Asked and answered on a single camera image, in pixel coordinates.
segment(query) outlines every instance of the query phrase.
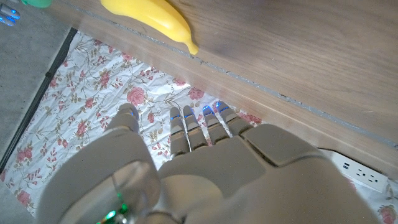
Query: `blue led light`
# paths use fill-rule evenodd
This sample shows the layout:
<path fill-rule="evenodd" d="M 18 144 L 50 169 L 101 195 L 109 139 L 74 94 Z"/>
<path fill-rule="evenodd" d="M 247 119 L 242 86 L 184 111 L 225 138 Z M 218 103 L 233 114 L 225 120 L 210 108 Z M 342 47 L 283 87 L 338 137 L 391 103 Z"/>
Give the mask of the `blue led light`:
<path fill-rule="evenodd" d="M 224 110 L 226 110 L 226 109 L 228 109 L 229 107 L 226 107 L 226 108 L 224 108 L 224 109 L 222 109 L 222 110 L 220 110 L 220 112 L 222 112 L 222 111 L 224 111 Z"/>
<path fill-rule="evenodd" d="M 11 17 L 7 17 L 7 19 L 9 19 L 11 22 L 15 22 L 15 20 Z"/>
<path fill-rule="evenodd" d="M 180 117 L 180 115 L 178 114 L 178 115 L 176 115 L 176 116 L 170 118 L 170 120 L 172 120 L 172 119 L 174 119 L 174 118 L 179 118 L 179 117 Z"/>

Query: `wooden table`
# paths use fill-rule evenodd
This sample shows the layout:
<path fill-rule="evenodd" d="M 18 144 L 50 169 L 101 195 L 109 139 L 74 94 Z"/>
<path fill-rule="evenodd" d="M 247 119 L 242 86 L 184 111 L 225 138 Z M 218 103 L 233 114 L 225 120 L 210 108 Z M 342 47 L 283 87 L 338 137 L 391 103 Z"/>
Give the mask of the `wooden table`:
<path fill-rule="evenodd" d="M 197 55 L 98 0 L 55 0 L 48 11 L 317 147 L 398 179 L 398 1 L 169 2 L 190 24 Z"/>

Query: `floral fabric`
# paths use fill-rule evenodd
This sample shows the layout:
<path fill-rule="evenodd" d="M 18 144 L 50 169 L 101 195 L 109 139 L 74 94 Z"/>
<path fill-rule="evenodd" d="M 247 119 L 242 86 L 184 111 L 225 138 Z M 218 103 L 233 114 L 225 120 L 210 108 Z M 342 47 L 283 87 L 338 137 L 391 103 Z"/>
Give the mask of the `floral fabric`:
<path fill-rule="evenodd" d="M 159 168 L 170 159 L 169 109 L 190 105 L 204 128 L 201 109 L 210 105 L 217 112 L 216 101 L 215 97 L 78 32 L 0 180 L 35 216 L 51 176 L 101 135 L 121 104 L 130 102 L 138 109 L 139 134 Z M 257 117 L 234 109 L 251 124 L 262 123 Z M 396 183 L 390 182 L 387 197 L 358 184 L 353 186 L 382 222 L 395 222 Z"/>

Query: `yellow banana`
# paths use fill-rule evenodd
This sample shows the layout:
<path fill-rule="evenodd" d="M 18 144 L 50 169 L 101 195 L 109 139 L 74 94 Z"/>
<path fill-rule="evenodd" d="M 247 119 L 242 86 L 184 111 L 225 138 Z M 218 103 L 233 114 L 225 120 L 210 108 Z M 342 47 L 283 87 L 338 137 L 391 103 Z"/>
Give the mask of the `yellow banana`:
<path fill-rule="evenodd" d="M 110 12 L 128 16 L 151 26 L 170 39 L 187 45 L 191 54 L 198 53 L 185 19 L 164 0 L 101 0 Z"/>

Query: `power strip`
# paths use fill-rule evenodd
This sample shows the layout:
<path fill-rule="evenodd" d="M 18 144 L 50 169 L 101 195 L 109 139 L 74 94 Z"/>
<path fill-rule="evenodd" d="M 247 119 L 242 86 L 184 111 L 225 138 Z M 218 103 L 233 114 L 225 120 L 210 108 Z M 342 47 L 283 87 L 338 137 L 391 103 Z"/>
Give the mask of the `power strip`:
<path fill-rule="evenodd" d="M 364 183 L 367 187 L 382 192 L 387 184 L 388 177 L 364 166 L 342 154 L 320 149 L 334 163 L 341 173 Z"/>

